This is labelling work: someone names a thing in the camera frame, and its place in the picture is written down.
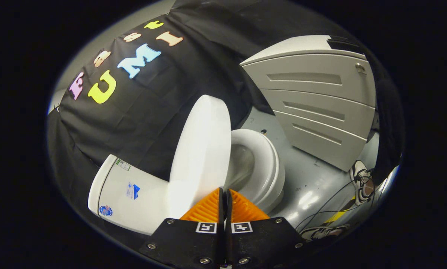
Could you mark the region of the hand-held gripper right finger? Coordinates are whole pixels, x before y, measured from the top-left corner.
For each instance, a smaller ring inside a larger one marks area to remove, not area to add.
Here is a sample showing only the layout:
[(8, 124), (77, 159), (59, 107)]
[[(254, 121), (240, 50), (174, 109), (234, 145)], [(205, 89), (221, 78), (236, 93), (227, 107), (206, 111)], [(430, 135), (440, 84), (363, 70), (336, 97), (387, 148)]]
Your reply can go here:
[(232, 189), (226, 196), (225, 250), (232, 268), (285, 269), (300, 261), (306, 244), (285, 218), (270, 218)]

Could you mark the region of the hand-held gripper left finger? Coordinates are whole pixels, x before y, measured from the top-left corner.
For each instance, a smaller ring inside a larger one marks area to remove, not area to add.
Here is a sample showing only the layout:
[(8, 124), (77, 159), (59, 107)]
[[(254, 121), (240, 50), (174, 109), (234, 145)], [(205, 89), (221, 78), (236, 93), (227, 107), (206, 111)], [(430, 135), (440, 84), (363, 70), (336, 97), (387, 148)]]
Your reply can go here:
[(165, 218), (139, 253), (172, 269), (218, 269), (224, 263), (224, 195), (210, 192), (182, 217)]

